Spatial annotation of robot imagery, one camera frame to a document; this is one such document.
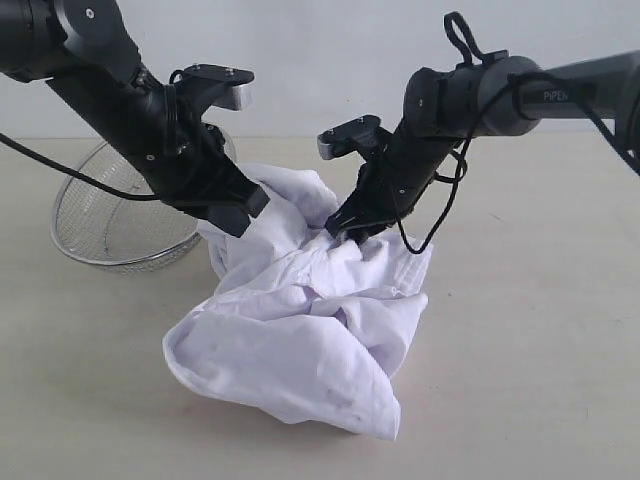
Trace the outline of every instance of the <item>white wall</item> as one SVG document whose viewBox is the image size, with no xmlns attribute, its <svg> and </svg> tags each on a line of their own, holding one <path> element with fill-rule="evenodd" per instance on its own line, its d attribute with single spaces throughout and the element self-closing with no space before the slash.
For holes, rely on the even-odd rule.
<svg viewBox="0 0 640 480">
<path fill-rule="evenodd" d="M 484 50 L 544 67 L 640 48 L 634 0 L 120 0 L 145 63 L 162 80 L 194 62 L 255 71 L 254 106 L 210 111 L 236 136 L 301 136 L 363 113 L 393 128 L 410 75 L 459 61 L 442 17 L 459 10 Z M 94 133 L 44 85 L 0 79 L 0 131 Z M 546 123 L 575 128 L 584 123 Z"/>
</svg>

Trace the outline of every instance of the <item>beige tabletop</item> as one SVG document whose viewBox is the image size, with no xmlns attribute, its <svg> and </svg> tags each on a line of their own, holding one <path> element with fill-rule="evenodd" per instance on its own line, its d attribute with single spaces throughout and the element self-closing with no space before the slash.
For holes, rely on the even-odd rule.
<svg viewBox="0 0 640 480">
<path fill-rule="evenodd" d="M 28 142 L 70 165 L 95 144 Z M 237 144 L 341 195 L 359 164 L 323 162 L 314 139 Z M 394 379 L 396 443 L 185 391 L 161 339 L 216 287 L 206 246 L 152 275 L 77 264 L 49 235 L 62 176 L 0 155 L 0 479 L 640 476 L 640 179 L 595 133 L 472 148 Z M 412 233 L 446 193 L 428 191 Z"/>
</svg>

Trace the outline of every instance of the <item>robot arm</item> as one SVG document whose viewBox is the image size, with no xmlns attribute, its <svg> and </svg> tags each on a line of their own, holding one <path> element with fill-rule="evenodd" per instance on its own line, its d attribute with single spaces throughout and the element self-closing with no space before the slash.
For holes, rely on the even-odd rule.
<svg viewBox="0 0 640 480">
<path fill-rule="evenodd" d="M 214 65 L 163 85 L 142 63 L 115 0 L 0 0 L 0 71 L 47 85 L 166 204 L 241 236 L 269 199 L 224 154 L 211 106 L 241 110 L 251 72 Z"/>
<path fill-rule="evenodd" d="M 468 45 L 453 31 L 454 22 Z M 451 72 L 422 68 L 412 76 L 393 133 L 366 116 L 318 137 L 324 159 L 357 151 L 366 161 L 356 189 L 326 224 L 332 235 L 363 241 L 411 214 L 425 189 L 442 178 L 438 167 L 470 141 L 470 132 L 473 138 L 520 136 L 542 119 L 587 118 L 585 106 L 615 120 L 616 150 L 640 174 L 640 51 L 543 71 L 507 51 L 482 53 L 457 12 L 445 17 L 445 29 L 464 61 Z"/>
</svg>

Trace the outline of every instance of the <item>wire mesh basket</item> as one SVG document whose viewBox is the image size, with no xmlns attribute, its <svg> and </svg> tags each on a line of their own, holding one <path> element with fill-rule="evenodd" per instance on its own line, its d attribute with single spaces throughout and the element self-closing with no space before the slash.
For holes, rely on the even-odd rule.
<svg viewBox="0 0 640 480">
<path fill-rule="evenodd" d="M 223 131 L 226 153 L 236 161 L 233 141 Z M 115 149 L 102 142 L 78 171 L 128 193 L 153 193 Z M 153 272 L 168 267 L 200 241 L 197 220 L 162 202 L 117 198 L 68 177 L 53 208 L 52 238 L 67 257 L 118 273 Z"/>
</svg>

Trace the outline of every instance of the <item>crumpled fabric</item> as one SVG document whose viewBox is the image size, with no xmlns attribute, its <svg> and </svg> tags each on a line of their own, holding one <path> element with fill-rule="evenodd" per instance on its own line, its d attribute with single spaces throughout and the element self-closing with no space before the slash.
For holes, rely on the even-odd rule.
<svg viewBox="0 0 640 480">
<path fill-rule="evenodd" d="M 239 239 L 199 223 L 221 281 L 165 336 L 169 369 L 198 395 L 287 424 L 395 440 L 391 379 L 428 304 L 432 248 L 413 255 L 393 231 L 339 242 L 322 228 L 338 200 L 316 172 L 239 168 L 271 202 Z"/>
</svg>

